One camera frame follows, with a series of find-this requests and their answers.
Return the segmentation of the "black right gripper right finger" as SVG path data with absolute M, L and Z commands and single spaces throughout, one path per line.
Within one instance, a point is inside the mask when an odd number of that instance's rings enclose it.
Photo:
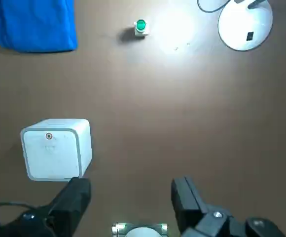
M 207 204 L 189 177 L 171 182 L 171 202 L 182 237 L 284 237 L 272 221 L 251 217 L 237 221 L 226 209 Z

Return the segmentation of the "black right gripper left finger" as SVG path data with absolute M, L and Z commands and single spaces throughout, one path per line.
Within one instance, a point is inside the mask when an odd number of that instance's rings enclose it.
M 0 202 L 27 210 L 7 224 L 0 223 L 0 237 L 72 237 L 91 202 L 91 182 L 73 177 L 47 205 Z

